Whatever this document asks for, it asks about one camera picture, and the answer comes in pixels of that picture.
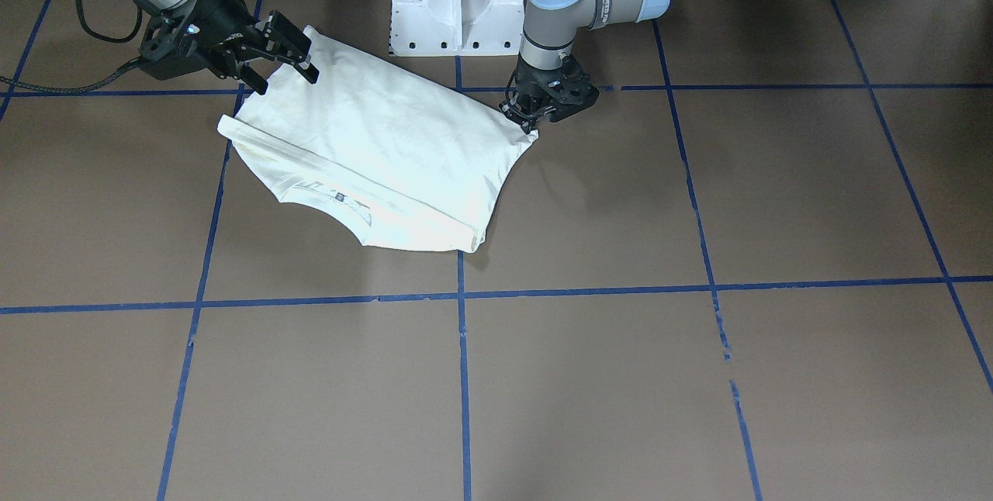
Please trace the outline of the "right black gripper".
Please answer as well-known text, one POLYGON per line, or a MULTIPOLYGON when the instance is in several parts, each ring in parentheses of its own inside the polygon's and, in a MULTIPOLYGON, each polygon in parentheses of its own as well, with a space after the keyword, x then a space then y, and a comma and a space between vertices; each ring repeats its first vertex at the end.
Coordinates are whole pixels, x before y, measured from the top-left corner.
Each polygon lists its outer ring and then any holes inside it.
POLYGON ((320 71, 311 60, 311 39, 279 11, 259 22, 244 0, 188 0, 174 9, 156 9, 138 0, 150 20, 139 48, 138 68, 157 80, 208 70, 237 79, 265 95, 268 81, 251 66, 260 57, 294 67, 315 85, 320 71))

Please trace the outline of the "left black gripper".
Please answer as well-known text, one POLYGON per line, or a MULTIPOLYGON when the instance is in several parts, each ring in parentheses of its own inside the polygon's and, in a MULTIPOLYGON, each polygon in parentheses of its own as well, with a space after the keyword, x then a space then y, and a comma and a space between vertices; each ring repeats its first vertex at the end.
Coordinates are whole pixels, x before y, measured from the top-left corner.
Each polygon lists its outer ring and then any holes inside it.
POLYGON ((519 57, 507 82, 507 101, 499 104, 499 111, 529 136, 540 119, 560 122, 591 108, 599 95, 599 88, 574 56, 565 57, 552 70, 539 69, 519 57))

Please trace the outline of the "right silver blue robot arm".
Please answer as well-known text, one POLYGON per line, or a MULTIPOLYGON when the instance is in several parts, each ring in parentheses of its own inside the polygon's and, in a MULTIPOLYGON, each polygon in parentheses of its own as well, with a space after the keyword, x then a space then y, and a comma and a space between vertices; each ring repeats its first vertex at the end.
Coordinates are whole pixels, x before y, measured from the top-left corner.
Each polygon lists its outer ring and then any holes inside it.
POLYGON ((253 60, 276 60, 316 83, 311 39, 279 11, 259 18, 244 0, 133 0, 138 16, 149 18, 134 30, 138 56, 118 67, 118 78, 134 69, 160 81, 208 71, 241 81, 263 94, 268 81, 252 69, 253 60))

